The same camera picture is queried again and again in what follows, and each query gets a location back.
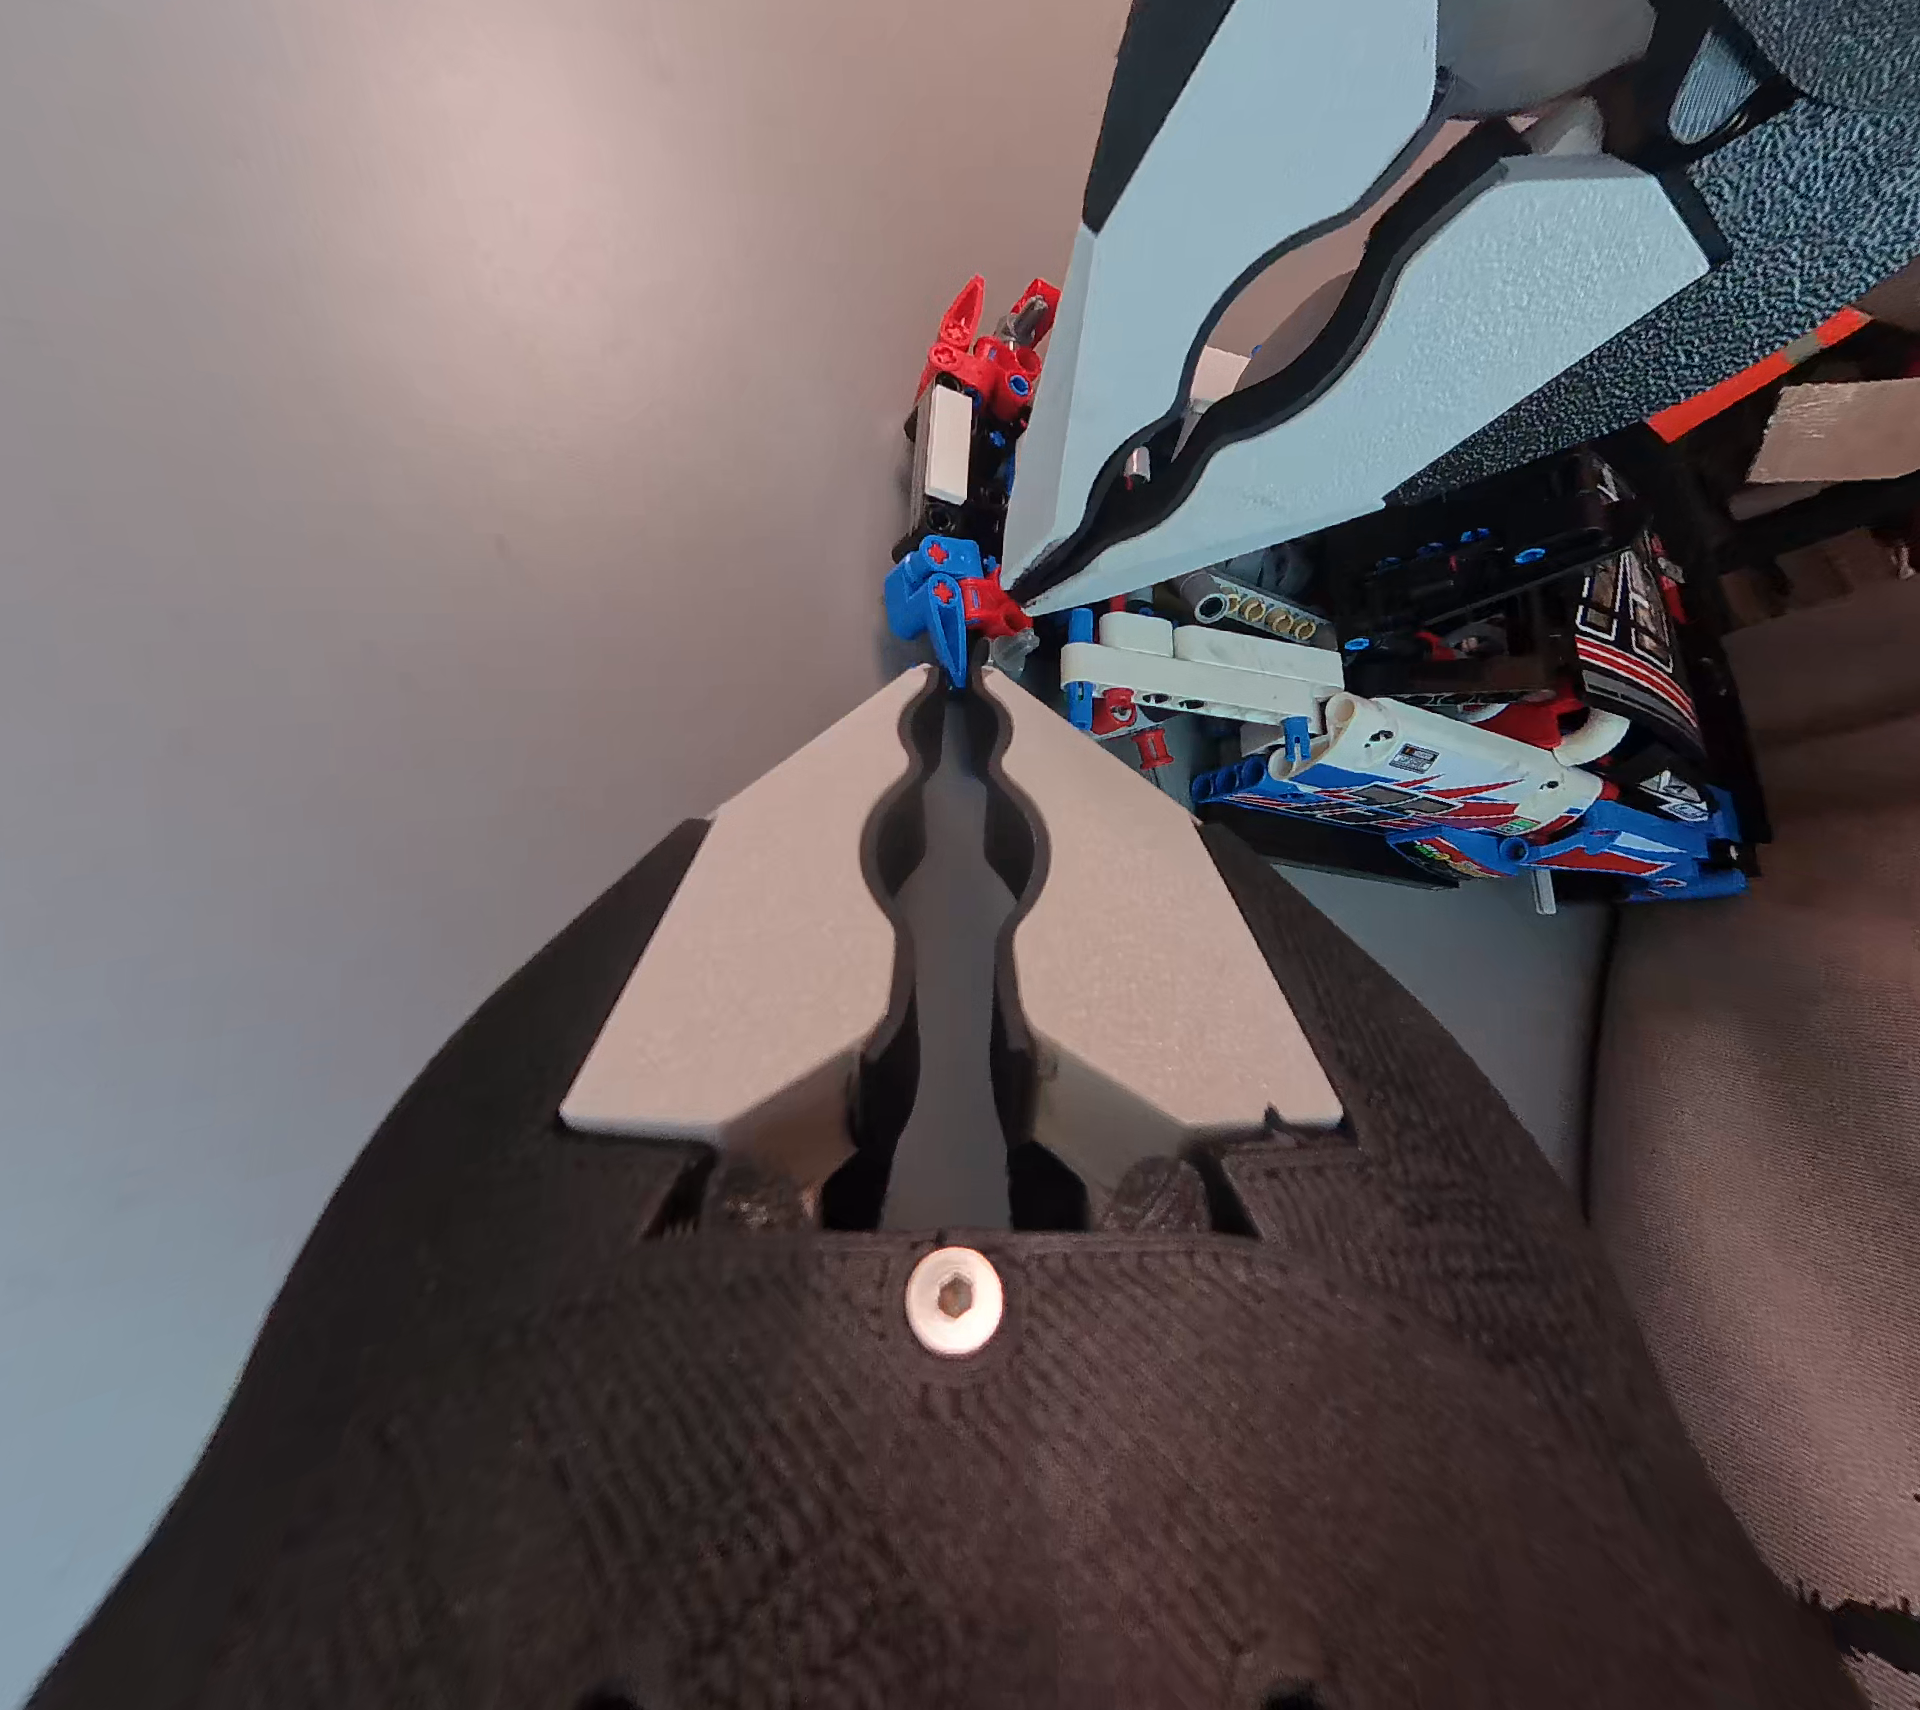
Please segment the toy race car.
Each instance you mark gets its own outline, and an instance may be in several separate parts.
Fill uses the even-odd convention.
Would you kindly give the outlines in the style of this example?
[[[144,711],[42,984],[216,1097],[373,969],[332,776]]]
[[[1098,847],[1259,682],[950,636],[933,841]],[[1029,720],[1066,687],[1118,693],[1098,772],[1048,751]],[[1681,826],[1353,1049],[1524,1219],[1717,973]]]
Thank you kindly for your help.
[[[989,325],[973,276],[946,304],[901,423],[894,562],[929,533],[1000,561],[1058,303],[1032,280]],[[1525,879],[1541,909],[1739,895],[1764,808],[1659,480],[1656,454],[1563,448],[1026,614],[1037,645],[1018,672],[984,637],[971,666],[1037,680],[1083,736],[1284,862]]]

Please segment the person's beige sweater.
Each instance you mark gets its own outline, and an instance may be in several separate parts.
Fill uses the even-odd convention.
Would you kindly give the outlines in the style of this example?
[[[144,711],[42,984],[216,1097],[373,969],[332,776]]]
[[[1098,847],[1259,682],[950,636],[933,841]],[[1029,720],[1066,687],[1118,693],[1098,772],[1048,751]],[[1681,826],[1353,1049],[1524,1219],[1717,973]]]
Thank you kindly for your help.
[[[1917,1705],[1917,583],[1732,637],[1772,844],[1634,906],[1596,1230],[1699,1453],[1863,1696]]]

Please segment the blue and red toy piece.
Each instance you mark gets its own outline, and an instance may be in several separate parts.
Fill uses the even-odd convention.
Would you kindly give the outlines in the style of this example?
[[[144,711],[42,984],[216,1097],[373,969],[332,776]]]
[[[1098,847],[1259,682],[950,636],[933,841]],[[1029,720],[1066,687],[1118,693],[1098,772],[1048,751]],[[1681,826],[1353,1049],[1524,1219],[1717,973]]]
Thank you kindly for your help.
[[[971,537],[929,533],[883,580],[887,627],[898,641],[923,637],[954,690],[971,682],[971,644],[1018,672],[1037,645],[1032,619],[1000,583],[1000,561]]]

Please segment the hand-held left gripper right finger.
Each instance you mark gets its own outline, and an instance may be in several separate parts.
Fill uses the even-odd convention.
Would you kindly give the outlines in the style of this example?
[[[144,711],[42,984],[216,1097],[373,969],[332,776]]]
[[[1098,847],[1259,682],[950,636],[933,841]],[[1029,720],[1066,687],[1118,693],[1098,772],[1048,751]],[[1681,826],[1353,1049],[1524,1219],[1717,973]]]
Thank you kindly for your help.
[[[1032,831],[1011,927],[1015,1038],[1034,1056],[1032,1138],[1088,1184],[1148,1155],[1323,1129],[1340,1097],[1199,823],[994,666],[991,773]]]

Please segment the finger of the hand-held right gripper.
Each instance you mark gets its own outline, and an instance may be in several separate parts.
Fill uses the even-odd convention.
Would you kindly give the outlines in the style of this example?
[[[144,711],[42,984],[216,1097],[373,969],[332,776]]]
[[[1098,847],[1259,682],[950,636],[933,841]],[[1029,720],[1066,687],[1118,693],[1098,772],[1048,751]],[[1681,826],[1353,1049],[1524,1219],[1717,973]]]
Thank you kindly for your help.
[[[1377,221],[1331,317],[1184,433],[1209,317],[1252,244],[1195,190],[1083,230],[1018,466],[1018,598],[1063,609],[1378,511],[1431,461],[1713,262],[1663,176],[1463,139]]]
[[[1654,24],[1654,0],[1234,0],[1120,190],[1229,207],[1204,267],[1254,250],[1213,307],[1181,430],[1308,344],[1378,217],[1463,139],[1500,121],[1538,151],[1614,158],[1588,92]]]

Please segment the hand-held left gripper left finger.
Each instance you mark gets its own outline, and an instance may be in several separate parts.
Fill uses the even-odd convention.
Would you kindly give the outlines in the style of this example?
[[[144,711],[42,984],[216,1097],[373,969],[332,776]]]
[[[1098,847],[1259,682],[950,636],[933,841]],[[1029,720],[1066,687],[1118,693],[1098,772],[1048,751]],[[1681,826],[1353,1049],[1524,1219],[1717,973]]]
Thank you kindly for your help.
[[[923,858],[941,675],[898,675],[708,815],[561,1122],[821,1184],[887,1160],[918,1090],[901,879]]]

